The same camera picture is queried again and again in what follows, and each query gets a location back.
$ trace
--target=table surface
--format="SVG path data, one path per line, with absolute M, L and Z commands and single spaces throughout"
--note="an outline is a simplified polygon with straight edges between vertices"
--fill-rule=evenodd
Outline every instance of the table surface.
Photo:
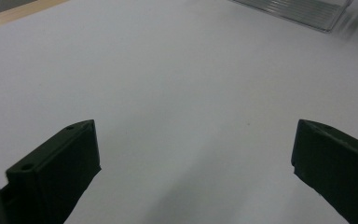
M 95 119 L 67 224 L 347 223 L 290 164 L 299 119 L 358 138 L 358 0 L 330 35 L 225 0 L 72 0 L 0 27 L 5 170 Z

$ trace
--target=tabletop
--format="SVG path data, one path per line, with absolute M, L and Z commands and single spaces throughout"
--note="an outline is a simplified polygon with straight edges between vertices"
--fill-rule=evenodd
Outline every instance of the tabletop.
M 310 119 L 358 138 L 358 0 L 332 34 L 226 0 L 71 0 L 0 26 L 0 188 L 95 119 L 67 224 L 347 223 L 290 163 Z

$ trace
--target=silver tray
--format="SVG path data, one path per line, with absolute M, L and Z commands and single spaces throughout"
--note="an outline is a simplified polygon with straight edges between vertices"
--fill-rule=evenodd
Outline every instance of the silver tray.
M 268 14 L 330 32 L 352 0 L 231 0 Z

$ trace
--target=black object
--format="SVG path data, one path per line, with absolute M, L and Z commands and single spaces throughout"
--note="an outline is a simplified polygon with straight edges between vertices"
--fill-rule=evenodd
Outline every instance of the black object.
M 62 129 L 7 170 L 0 224 L 62 224 L 100 170 L 94 120 Z
M 358 140 L 327 125 L 298 122 L 295 174 L 351 224 L 358 224 Z

